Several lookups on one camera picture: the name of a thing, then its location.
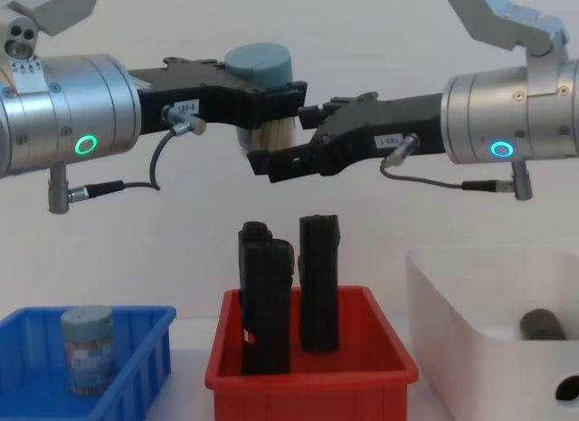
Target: blue plastic bin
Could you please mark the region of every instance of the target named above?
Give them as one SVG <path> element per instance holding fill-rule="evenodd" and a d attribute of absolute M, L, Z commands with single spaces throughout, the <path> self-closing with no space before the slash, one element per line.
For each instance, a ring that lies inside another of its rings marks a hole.
<path fill-rule="evenodd" d="M 27 308 L 0 321 L 0 421 L 141 421 L 171 372 L 171 307 L 113 308 L 119 373 L 99 397 L 69 390 L 61 315 Z"/>

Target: blue led ring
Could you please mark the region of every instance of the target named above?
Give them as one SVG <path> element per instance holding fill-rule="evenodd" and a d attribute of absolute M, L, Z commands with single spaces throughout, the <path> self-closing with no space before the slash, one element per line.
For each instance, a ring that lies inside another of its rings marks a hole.
<path fill-rule="evenodd" d="M 490 153 L 498 158 L 509 158 L 515 155 L 515 147 L 504 140 L 499 140 L 492 144 Z"/>

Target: green led ring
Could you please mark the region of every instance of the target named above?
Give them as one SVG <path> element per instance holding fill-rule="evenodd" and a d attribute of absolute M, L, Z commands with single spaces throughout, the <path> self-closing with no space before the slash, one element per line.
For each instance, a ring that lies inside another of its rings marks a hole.
<path fill-rule="evenodd" d="M 85 142 L 90 142 L 90 146 L 86 149 L 82 149 L 82 145 Z M 79 141 L 76 142 L 76 145 L 74 146 L 74 152 L 76 152 L 79 156 L 86 156 L 87 154 L 90 154 L 92 151 L 94 151 L 98 145 L 99 140 L 95 136 L 87 134 L 86 136 L 82 136 Z"/>

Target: red plastic bin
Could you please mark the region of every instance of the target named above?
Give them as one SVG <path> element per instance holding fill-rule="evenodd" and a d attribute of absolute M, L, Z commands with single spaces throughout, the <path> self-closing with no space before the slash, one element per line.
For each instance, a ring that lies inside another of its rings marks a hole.
<path fill-rule="evenodd" d="M 340 351 L 309 355 L 299 348 L 299 296 L 292 295 L 291 374 L 240 376 L 239 291 L 226 292 L 205 374 L 215 421 L 404 421 L 407 388 L 418 368 L 374 296 L 340 287 Z"/>

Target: white plastic bin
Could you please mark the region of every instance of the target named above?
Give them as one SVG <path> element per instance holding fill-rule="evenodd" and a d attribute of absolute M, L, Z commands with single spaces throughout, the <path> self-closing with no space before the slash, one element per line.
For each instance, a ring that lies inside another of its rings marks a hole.
<path fill-rule="evenodd" d="M 579 257 L 541 247 L 408 253 L 413 348 L 455 421 L 577 421 L 555 399 L 579 375 Z M 547 308 L 569 341 L 523 341 L 520 319 Z"/>

